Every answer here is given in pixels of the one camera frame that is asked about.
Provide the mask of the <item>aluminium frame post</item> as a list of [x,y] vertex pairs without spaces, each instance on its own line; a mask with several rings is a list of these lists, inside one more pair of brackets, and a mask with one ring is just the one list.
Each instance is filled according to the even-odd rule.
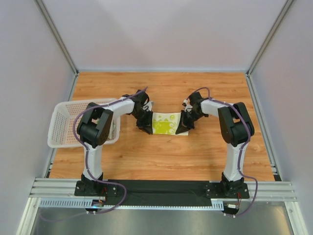
[[260,60],[262,59],[264,53],[266,52],[267,48],[269,47],[272,39],[278,32],[283,20],[291,10],[292,6],[294,5],[295,0],[286,0],[282,9],[280,10],[278,16],[276,17],[272,27],[270,28],[268,34],[266,35],[262,45],[260,46],[256,56],[251,62],[251,65],[249,66],[248,70],[246,71],[247,77],[250,77],[253,73],[253,71],[256,69],[257,65],[259,64]]
[[56,40],[58,46],[60,47],[62,54],[64,55],[68,65],[70,66],[71,70],[74,72],[75,75],[79,73],[79,70],[77,69],[74,60],[72,59],[53,19],[51,14],[49,13],[48,8],[46,7],[43,0],[34,0],[34,3],[36,4],[37,8],[39,9],[41,15],[43,16],[50,32],[52,33],[52,36]]

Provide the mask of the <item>right aluminium frame post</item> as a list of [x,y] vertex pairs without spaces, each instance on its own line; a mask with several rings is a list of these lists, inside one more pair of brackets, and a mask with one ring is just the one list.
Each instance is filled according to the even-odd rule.
[[278,32],[283,20],[291,10],[292,6],[294,5],[295,0],[286,0],[282,9],[280,10],[278,16],[276,17],[272,27],[270,28],[268,34],[266,35],[262,45],[260,46],[256,56],[251,62],[251,65],[249,66],[248,70],[246,71],[247,77],[250,77],[253,73],[253,71],[256,69],[257,65],[259,64],[260,60],[262,59],[264,53],[266,52],[267,48],[269,47],[272,39]]

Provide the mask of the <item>green dinosaur pattern towel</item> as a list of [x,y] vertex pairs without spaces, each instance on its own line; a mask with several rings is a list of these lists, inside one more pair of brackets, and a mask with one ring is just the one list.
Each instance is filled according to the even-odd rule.
[[110,140],[113,140],[115,138],[115,129],[116,129],[115,120],[113,120],[110,127]]

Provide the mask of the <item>white perforated plastic basket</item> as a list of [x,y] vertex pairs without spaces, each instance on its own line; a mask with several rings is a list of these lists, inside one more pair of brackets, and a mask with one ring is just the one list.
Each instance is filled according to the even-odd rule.
[[87,105],[94,102],[98,105],[111,103],[115,98],[76,100],[61,102],[55,106],[48,131],[47,144],[51,148],[74,148],[82,145],[73,134],[73,123]]

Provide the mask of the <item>aluminium front rail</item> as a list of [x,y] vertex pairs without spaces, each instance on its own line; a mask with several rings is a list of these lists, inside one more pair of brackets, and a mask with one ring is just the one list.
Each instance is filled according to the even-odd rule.
[[[36,178],[31,188],[31,198],[73,198],[78,179]],[[259,182],[256,201],[296,202],[290,182]]]

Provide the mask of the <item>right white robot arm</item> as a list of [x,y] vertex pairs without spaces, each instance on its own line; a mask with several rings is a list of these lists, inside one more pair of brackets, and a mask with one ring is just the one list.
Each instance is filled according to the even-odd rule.
[[176,134],[195,128],[195,121],[201,117],[215,116],[219,119],[223,140],[227,144],[225,168],[219,183],[209,183],[205,187],[206,194],[213,198],[248,199],[249,193],[243,175],[245,151],[254,126],[242,102],[230,104],[211,97],[204,98],[199,91],[193,92],[184,100]]

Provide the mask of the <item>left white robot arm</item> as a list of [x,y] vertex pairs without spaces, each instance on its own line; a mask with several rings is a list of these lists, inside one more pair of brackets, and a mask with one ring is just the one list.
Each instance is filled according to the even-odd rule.
[[107,141],[112,121],[122,115],[132,115],[139,130],[151,135],[152,105],[145,89],[133,95],[99,105],[91,102],[74,120],[73,133],[84,147],[84,171],[76,183],[76,196],[104,196],[107,184],[103,183],[101,166],[102,146]]

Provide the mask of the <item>left aluminium frame post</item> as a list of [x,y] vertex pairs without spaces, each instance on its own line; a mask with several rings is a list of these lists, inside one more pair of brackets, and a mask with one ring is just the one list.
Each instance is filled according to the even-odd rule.
[[37,8],[39,9],[41,15],[43,16],[50,32],[52,33],[52,36],[56,40],[58,46],[60,47],[62,54],[64,55],[68,65],[70,66],[71,70],[74,72],[75,75],[79,73],[79,70],[77,69],[74,60],[72,59],[53,19],[51,14],[49,13],[48,8],[46,7],[43,0],[34,0],[34,3],[36,4]]

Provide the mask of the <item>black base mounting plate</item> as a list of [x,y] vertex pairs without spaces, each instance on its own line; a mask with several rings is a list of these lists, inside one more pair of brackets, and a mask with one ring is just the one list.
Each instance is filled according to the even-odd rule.
[[205,187],[209,181],[109,180],[104,196],[94,196],[102,205],[123,206],[211,206]]

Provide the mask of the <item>lime yellow towel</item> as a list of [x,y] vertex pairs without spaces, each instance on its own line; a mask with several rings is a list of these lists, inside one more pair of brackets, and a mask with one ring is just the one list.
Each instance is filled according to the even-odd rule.
[[176,135],[180,113],[153,113],[153,134]]

